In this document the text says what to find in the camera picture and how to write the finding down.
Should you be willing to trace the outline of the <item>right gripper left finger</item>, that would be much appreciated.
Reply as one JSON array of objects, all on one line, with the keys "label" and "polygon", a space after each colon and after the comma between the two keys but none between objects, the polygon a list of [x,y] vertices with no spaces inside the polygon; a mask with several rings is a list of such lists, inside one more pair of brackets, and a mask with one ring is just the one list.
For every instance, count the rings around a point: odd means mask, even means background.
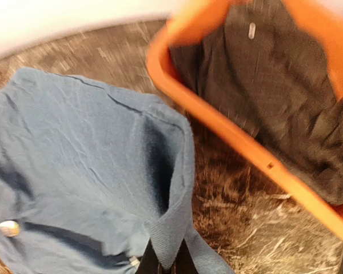
[{"label": "right gripper left finger", "polygon": [[138,274],[162,274],[163,267],[158,261],[154,248],[149,240],[138,266]]}]

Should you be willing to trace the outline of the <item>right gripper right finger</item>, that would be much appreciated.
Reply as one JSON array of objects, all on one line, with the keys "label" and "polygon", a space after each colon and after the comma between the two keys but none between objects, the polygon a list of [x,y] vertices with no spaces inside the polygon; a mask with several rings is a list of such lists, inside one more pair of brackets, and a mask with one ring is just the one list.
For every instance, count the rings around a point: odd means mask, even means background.
[{"label": "right gripper right finger", "polygon": [[172,274],[197,274],[196,267],[185,240],[182,241],[177,257],[171,268]]}]

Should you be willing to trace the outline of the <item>blue t-shirt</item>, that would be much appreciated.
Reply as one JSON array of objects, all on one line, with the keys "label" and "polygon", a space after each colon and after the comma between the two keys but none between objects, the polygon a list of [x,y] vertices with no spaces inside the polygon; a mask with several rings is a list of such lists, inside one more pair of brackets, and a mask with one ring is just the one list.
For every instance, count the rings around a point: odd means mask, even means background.
[{"label": "blue t-shirt", "polygon": [[232,269],[195,230],[194,142],[159,97],[24,67],[0,89],[0,258],[14,273],[138,273],[151,241],[171,273]]}]

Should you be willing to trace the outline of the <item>round yellow grey brooch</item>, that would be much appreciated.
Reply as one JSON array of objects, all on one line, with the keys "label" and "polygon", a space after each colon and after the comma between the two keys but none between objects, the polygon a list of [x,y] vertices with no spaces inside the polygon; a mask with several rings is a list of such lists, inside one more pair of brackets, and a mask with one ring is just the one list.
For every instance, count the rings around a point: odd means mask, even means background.
[{"label": "round yellow grey brooch", "polygon": [[0,232],[6,237],[16,237],[20,233],[20,226],[14,220],[6,220],[0,223]]}]

